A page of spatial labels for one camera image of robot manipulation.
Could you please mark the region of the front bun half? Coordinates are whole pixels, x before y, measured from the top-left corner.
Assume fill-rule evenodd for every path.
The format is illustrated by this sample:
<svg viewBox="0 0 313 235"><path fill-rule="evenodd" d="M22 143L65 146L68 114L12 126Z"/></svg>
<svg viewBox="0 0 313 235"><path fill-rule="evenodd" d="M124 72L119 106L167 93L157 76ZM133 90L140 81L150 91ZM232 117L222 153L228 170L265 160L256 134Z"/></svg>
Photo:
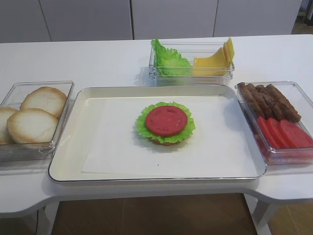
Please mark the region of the front bun half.
<svg viewBox="0 0 313 235"><path fill-rule="evenodd" d="M52 140L58 119L37 108L18 111L7 120L7 131L16 143L42 143Z"/></svg>

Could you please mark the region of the bottom bun on tray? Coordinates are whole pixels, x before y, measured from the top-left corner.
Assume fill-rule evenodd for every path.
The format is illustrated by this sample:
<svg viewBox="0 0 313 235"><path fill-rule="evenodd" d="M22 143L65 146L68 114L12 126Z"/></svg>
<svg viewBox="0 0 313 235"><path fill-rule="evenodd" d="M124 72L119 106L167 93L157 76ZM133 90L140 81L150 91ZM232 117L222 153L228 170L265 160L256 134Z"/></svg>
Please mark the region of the bottom bun on tray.
<svg viewBox="0 0 313 235"><path fill-rule="evenodd" d="M152 138L150 138L150 141L152 141L152 142L154 142L156 144L164 145L164 146L176 145L176 144L180 143L180 141L177 141L177 142L160 142L159 140L154 140Z"/></svg>

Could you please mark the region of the upright yellow cheese slice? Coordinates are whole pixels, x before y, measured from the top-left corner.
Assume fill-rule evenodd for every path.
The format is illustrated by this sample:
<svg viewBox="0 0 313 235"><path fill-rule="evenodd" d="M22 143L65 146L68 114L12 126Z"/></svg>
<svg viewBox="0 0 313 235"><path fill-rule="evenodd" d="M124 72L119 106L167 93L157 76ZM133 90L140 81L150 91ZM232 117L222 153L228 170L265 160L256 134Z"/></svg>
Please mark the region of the upright yellow cheese slice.
<svg viewBox="0 0 313 235"><path fill-rule="evenodd" d="M233 41L231 37L229 37L228 40L224 42L223 50L227 64L230 67L230 65L233 63L233 57L235 55Z"/></svg>

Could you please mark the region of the left bun half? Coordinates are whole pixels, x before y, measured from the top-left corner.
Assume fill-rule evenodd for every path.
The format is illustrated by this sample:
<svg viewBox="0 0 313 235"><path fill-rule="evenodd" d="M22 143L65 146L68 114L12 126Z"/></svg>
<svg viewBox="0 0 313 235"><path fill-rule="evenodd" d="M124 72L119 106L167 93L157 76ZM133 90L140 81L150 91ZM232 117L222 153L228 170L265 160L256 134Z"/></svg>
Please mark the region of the left bun half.
<svg viewBox="0 0 313 235"><path fill-rule="evenodd" d="M11 107L0 108L0 144L11 144L13 140L7 131L7 120L18 110Z"/></svg>

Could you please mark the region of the bun half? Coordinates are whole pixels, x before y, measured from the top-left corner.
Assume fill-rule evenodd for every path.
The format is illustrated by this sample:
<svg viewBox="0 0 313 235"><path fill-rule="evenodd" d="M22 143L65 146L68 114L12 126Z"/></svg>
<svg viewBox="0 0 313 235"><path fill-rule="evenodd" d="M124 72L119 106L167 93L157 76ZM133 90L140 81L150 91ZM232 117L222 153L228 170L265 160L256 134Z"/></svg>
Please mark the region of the bun half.
<svg viewBox="0 0 313 235"><path fill-rule="evenodd" d="M16 143L42 143L52 140L58 119L37 108L18 111L7 120L7 131Z"/></svg>
<svg viewBox="0 0 313 235"><path fill-rule="evenodd" d="M11 107L0 108L0 144L11 144L13 140L7 131L7 120L18 110Z"/></svg>
<svg viewBox="0 0 313 235"><path fill-rule="evenodd" d="M57 88L40 87L28 94L20 105L20 110L36 108L42 109L55 118L62 114L67 96Z"/></svg>

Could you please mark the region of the middle red tomato slice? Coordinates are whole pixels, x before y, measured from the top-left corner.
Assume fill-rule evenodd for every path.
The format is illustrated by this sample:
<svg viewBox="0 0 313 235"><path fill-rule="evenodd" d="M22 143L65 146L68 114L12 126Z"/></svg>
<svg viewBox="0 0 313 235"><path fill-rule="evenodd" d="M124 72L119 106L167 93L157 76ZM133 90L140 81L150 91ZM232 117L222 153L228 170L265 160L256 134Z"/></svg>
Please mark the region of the middle red tomato slice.
<svg viewBox="0 0 313 235"><path fill-rule="evenodd" d="M289 148L290 146L279 131L279 122L274 118L269 118L266 120L266 124L271 136L274 138L277 145L280 148Z"/></svg>

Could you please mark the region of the brown meat patty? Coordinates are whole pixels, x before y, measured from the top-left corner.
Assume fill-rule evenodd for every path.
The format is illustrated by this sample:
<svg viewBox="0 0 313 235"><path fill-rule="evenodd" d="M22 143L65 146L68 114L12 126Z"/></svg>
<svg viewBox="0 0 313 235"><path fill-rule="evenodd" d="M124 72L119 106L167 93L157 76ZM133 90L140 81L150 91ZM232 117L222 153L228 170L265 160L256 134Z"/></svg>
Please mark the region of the brown meat patty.
<svg viewBox="0 0 313 235"><path fill-rule="evenodd" d="M262 116L263 118L265 117L261 107L259 106L259 104L257 103L257 101L255 100L255 98L252 96L252 94L250 93L250 91L248 90L248 88L246 87L245 83L238 83L237 87L239 89L239 91L242 94L242 97L244 98L244 100L247 102L247 104L250 106L251 110L259 117Z"/></svg>
<svg viewBox="0 0 313 235"><path fill-rule="evenodd" d="M293 123L298 123L301 120L301 116L291 105L289 100L275 86L269 84L266 86L266 90L274 98L275 104L278 105L278 107L284 114L285 119Z"/></svg>
<svg viewBox="0 0 313 235"><path fill-rule="evenodd" d="M259 86L259 92L262 94L265 103L272 110L273 116L278 121L285 119L285 115L283 114L282 110L279 108L274 98L269 94L269 92L265 89L264 86Z"/></svg>
<svg viewBox="0 0 313 235"><path fill-rule="evenodd" d="M273 118L274 114L271 110L271 108L267 105L265 102L262 93L260 92L261 88L255 87L255 100L259 104L260 108L262 109L262 112L264 113L266 118Z"/></svg>

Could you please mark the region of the back bun half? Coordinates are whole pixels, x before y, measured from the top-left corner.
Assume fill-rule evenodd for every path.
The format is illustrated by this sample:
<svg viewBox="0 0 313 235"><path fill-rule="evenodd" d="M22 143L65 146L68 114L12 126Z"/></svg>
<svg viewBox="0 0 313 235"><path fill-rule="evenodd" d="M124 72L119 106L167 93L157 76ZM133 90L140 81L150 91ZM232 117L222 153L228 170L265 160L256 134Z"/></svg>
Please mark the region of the back bun half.
<svg viewBox="0 0 313 235"><path fill-rule="evenodd" d="M20 110L36 108L42 109L55 118L62 114L67 96L57 88L40 87L28 94L20 105Z"/></svg>

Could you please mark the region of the red tomato slice on burger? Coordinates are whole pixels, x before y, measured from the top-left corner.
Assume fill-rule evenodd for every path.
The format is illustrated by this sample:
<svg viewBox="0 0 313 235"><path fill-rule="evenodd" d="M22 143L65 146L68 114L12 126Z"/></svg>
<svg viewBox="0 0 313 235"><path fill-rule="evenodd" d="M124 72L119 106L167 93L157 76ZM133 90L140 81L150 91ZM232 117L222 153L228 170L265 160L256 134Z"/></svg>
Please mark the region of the red tomato slice on burger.
<svg viewBox="0 0 313 235"><path fill-rule="evenodd" d="M173 136L183 131L187 125L187 114L176 106L160 106L149 112L146 127L159 136Z"/></svg>

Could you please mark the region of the clear plastic bun container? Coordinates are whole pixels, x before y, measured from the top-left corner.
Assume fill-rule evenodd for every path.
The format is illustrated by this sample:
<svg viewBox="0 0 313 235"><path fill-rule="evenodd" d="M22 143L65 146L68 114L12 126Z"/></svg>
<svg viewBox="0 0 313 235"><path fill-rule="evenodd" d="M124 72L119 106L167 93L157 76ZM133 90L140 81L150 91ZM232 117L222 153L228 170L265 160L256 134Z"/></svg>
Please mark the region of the clear plastic bun container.
<svg viewBox="0 0 313 235"><path fill-rule="evenodd" d="M11 107L20 111L20 105L26 96L40 87L57 88L67 96L62 114L58 118L58 125L52 140L42 143L22 144L13 141L11 144L2 144L0 145L1 162L43 160L50 158L53 154L60 139L65 120L71 107L71 97L74 88L74 83L72 81L16 83L9 90L1 102L0 107Z"/></svg>

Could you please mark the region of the green lettuce in container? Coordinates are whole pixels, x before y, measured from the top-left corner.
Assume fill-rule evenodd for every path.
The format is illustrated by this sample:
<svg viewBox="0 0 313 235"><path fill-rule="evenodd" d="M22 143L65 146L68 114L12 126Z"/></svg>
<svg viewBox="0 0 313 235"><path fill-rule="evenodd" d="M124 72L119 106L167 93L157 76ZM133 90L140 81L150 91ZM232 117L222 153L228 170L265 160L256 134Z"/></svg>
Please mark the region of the green lettuce in container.
<svg viewBox="0 0 313 235"><path fill-rule="evenodd" d="M151 41L155 52L155 65L163 76L185 76L191 74L190 62L174 48L164 47L158 39Z"/></svg>

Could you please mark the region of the clear plastic patty tomato container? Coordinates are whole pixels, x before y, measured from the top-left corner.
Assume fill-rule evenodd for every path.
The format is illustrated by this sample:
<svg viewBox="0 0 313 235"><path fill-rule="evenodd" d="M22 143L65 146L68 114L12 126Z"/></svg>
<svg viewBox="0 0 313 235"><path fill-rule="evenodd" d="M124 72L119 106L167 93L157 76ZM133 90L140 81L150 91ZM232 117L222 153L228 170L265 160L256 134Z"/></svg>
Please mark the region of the clear plastic patty tomato container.
<svg viewBox="0 0 313 235"><path fill-rule="evenodd" d="M298 84L289 81L245 83L253 97L255 97L255 87L264 86L266 89L266 86L269 84L275 86L289 100L291 105L301 116L301 120L294 124L296 124L311 138L313 138L313 103L304 93L304 91L298 86ZM237 85L235 88L237 90L241 108L252 128L259 149L268 165L311 164L313 162L313 147L272 148L258 125L258 116L251 110L250 106L244 100Z"/></svg>

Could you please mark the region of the white paper liner sheet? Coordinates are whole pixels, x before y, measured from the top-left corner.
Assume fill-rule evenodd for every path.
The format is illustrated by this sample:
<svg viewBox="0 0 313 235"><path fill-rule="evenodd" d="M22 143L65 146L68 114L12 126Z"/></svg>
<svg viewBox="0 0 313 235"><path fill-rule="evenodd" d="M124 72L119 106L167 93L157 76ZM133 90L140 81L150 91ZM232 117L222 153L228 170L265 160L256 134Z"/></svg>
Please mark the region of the white paper liner sheet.
<svg viewBox="0 0 313 235"><path fill-rule="evenodd" d="M196 126L191 137L163 146L139 136L136 119L160 101L191 111ZM264 174L266 165L235 98L132 97L104 102L83 170L138 178L252 178Z"/></svg>

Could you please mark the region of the clear plastic lettuce cheese container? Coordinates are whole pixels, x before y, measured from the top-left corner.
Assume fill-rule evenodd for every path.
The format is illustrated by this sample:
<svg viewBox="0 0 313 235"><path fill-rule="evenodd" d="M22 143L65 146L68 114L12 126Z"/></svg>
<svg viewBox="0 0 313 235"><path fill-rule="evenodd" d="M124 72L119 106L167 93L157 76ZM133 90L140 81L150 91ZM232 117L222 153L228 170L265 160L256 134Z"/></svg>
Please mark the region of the clear plastic lettuce cheese container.
<svg viewBox="0 0 313 235"><path fill-rule="evenodd" d="M233 78L234 64L224 75L221 76L194 76L192 74L195 57L212 56L219 48L223 48L224 42L171 42L159 40L166 48L176 49L182 57L186 58L191 64L191 74L185 76L163 76L158 72L155 65L155 52L151 45L151 55L149 61L149 77L157 86L172 85L229 85Z"/></svg>

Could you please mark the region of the green lettuce leaf on burger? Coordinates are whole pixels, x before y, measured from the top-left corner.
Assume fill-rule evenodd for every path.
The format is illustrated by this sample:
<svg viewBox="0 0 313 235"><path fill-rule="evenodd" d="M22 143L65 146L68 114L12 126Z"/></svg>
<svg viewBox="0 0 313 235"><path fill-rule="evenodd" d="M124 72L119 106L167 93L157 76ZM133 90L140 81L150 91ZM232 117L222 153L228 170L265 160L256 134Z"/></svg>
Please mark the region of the green lettuce leaf on burger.
<svg viewBox="0 0 313 235"><path fill-rule="evenodd" d="M181 131L180 133L173 135L173 136L165 137L165 136L156 135L153 132L151 132L145 125L145 119L146 119L146 116L149 114L149 112L153 110L154 108L160 107L160 106L167 106L167 105L181 108L187 114L188 122L187 122L185 129ZM193 130L196 129L196 126L195 126L194 119L192 118L190 110L184 105L178 104L176 102L170 102L170 103L159 102L157 104L149 105L142 110L141 115L136 120L136 129L139 135L145 138L149 138L149 139L152 138L154 140L159 140L160 142L177 142L177 141L182 142L192 135Z"/></svg>

